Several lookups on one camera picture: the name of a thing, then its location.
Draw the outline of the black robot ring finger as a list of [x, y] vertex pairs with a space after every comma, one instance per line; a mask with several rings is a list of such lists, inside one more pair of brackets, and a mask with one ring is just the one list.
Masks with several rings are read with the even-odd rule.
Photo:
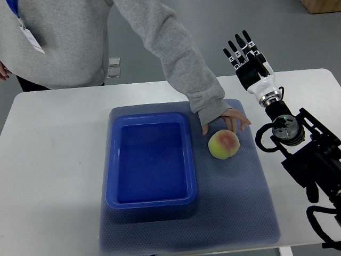
[[241, 53], [239, 52], [239, 50], [237, 49], [237, 47], [232, 41], [228, 41], [228, 45], [230, 49], [232, 50], [232, 52], [234, 53], [234, 57], [233, 56], [230, 57], [232, 65], [234, 67], [240, 67], [242, 65]]

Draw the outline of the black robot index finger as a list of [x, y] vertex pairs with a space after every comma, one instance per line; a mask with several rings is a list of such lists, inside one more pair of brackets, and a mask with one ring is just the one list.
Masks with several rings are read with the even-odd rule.
[[252, 51], [255, 55], [259, 55], [260, 52], [259, 52], [257, 46], [255, 45], [255, 43], [253, 42], [253, 40], [251, 39], [251, 37], [249, 36], [249, 34], [247, 33], [247, 31], [246, 31], [246, 30], [243, 30], [243, 31], [242, 31], [242, 34], [243, 34], [244, 38], [246, 39], [247, 44], [248, 44], [249, 48], [251, 49], [251, 51]]

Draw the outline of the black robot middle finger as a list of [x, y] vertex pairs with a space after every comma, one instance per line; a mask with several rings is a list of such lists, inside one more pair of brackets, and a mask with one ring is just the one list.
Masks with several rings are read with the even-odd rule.
[[248, 61], [249, 47], [238, 34], [235, 34], [235, 38], [240, 48], [240, 50], [236, 51], [236, 57], [241, 64], [245, 64]]

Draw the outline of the grey sweatshirt forearm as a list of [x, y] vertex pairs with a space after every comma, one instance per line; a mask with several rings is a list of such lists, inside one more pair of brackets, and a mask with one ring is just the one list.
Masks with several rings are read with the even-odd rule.
[[184, 94], [202, 125], [221, 117], [231, 106], [177, 14], [160, 1], [115, 1], [120, 14], [159, 58], [167, 82]]

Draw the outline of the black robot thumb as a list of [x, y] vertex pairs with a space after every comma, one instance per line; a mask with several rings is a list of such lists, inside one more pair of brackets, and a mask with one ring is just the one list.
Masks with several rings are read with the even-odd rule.
[[269, 75], [270, 72], [264, 65], [266, 63], [266, 58], [263, 54], [255, 55], [256, 58], [256, 69], [260, 75]]

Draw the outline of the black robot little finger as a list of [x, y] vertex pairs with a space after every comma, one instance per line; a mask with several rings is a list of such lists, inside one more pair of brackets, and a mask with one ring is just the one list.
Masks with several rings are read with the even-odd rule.
[[238, 61], [232, 56], [232, 54], [226, 48], [223, 49], [223, 52], [227, 56], [229, 62], [234, 67], [234, 69], [237, 70], [239, 68]]

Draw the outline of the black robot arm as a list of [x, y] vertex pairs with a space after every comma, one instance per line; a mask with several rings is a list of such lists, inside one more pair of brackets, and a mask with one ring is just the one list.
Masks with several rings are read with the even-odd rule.
[[306, 210], [324, 249], [340, 250], [321, 228], [316, 212], [332, 214], [340, 223], [340, 139], [306, 109], [293, 115], [283, 101], [284, 88], [275, 84], [274, 72], [246, 30], [229, 41], [224, 54], [234, 67], [243, 88], [253, 94], [271, 122], [257, 132], [255, 142], [266, 153], [280, 151], [282, 166], [306, 190], [312, 206]]

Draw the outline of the person's other hand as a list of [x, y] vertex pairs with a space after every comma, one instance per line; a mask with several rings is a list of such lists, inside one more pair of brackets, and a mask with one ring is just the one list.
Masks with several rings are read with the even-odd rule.
[[10, 75], [12, 74], [11, 71], [8, 70], [8, 68], [0, 62], [0, 80], [6, 81], [10, 78]]

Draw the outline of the person's bare hand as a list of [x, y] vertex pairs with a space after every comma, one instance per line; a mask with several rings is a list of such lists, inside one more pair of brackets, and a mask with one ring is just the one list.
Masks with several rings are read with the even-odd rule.
[[198, 111], [198, 116], [201, 121], [202, 134], [206, 135], [209, 131], [209, 124], [221, 118], [228, 130], [233, 133], [237, 132], [237, 122], [240, 123], [240, 129], [245, 130], [246, 126], [251, 125], [251, 121], [244, 115], [243, 112], [235, 108], [205, 108]]

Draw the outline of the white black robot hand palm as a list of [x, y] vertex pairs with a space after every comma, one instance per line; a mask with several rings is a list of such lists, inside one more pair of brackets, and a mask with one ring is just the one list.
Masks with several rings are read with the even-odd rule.
[[258, 73], [255, 55], [251, 54], [251, 59], [236, 70], [236, 75], [242, 87], [253, 94], [260, 105], [270, 105], [282, 99], [282, 92], [275, 85], [274, 71], [267, 60], [264, 65], [269, 70], [269, 75]]

